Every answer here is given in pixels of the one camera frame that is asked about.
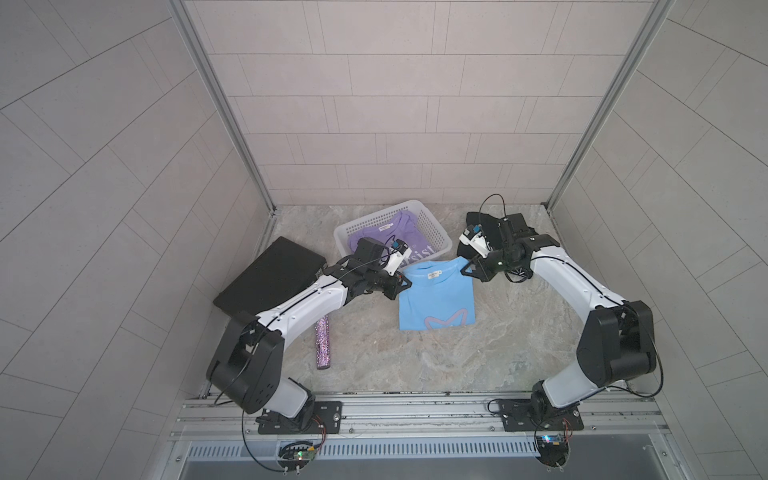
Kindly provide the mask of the purple Persist t-shirt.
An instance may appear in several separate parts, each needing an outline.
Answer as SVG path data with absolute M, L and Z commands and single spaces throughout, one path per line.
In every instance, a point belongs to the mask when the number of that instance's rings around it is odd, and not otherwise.
M 382 220 L 378 224 L 365 227 L 350 234 L 347 245 L 354 252 L 359 241 L 363 238 L 372 238 L 387 246 L 391 246 L 395 239 L 401 239 L 411 249 L 411 255 L 407 264 L 424 260 L 426 257 L 435 254 L 436 250 L 418 229 L 417 221 L 417 216 L 411 211 L 398 211 L 387 220 Z

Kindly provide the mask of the light blue t-shirt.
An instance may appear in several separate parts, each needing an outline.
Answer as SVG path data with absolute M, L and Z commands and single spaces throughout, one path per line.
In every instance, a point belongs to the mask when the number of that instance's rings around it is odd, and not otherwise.
M 408 266 L 404 275 L 411 286 L 398 295 L 400 329 L 426 331 L 475 324 L 473 279 L 461 273 L 468 263 L 457 257 Z

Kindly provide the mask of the black t-shirt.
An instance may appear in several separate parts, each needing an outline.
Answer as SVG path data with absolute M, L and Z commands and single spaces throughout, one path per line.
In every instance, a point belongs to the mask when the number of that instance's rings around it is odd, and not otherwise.
M 497 218 L 487 213 L 470 211 L 466 214 L 465 220 L 468 226 L 480 225 L 486 240 L 492 245 L 499 245 L 504 239 L 537 235 L 521 213 Z

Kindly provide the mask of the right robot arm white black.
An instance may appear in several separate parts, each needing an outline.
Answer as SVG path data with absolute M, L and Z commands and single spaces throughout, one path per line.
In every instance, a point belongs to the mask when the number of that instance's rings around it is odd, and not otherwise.
M 544 280 L 582 321 L 575 361 L 532 389 L 530 404 L 537 413 L 564 410 L 659 367 L 653 313 L 647 304 L 629 301 L 600 284 L 557 240 L 538 233 L 521 214 L 467 213 L 457 253 L 468 261 L 462 274 L 481 282 L 499 274 L 511 283 Z

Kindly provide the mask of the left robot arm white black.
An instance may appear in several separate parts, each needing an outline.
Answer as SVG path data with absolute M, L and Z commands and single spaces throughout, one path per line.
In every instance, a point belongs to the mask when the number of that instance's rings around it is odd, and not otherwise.
M 248 414 L 310 416 L 313 394 L 283 370 L 286 349 L 323 317 L 375 292 L 394 300 L 411 282 L 400 267 L 411 248 L 400 238 L 371 237 L 333 264 L 278 238 L 214 304 L 230 318 L 206 379 Z

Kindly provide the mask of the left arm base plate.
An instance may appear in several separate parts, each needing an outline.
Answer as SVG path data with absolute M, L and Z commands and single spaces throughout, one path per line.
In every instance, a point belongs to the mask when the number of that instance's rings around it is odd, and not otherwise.
M 260 435 L 338 434 L 343 403 L 315 401 L 304 407 L 296 417 L 289 418 L 277 411 L 264 409 L 256 419 Z

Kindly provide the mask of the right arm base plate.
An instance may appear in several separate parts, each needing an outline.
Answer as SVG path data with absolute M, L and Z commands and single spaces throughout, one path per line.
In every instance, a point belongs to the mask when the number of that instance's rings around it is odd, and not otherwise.
M 505 432 L 582 431 L 584 423 L 577 405 L 552 407 L 545 397 L 534 399 L 494 399 L 487 408 L 498 416 Z

